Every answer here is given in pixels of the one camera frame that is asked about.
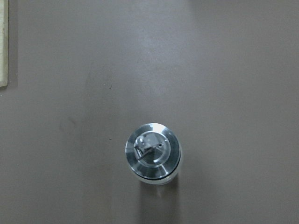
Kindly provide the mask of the glass sauce bottle metal cap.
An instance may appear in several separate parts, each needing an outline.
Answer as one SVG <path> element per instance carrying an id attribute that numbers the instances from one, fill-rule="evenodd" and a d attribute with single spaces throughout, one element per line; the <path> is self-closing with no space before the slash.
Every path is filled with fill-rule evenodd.
<path id="1" fill-rule="evenodd" d="M 183 163 L 183 148 L 175 133 L 159 123 L 147 123 L 129 136 L 125 155 L 130 170 L 151 185 L 170 183 Z"/>

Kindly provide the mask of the bamboo cutting board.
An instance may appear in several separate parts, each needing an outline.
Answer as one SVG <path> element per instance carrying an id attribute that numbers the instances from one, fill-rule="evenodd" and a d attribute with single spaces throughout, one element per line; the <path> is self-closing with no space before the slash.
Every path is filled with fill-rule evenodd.
<path id="1" fill-rule="evenodd" d="M 0 87 L 8 84 L 8 0 L 0 0 Z"/>

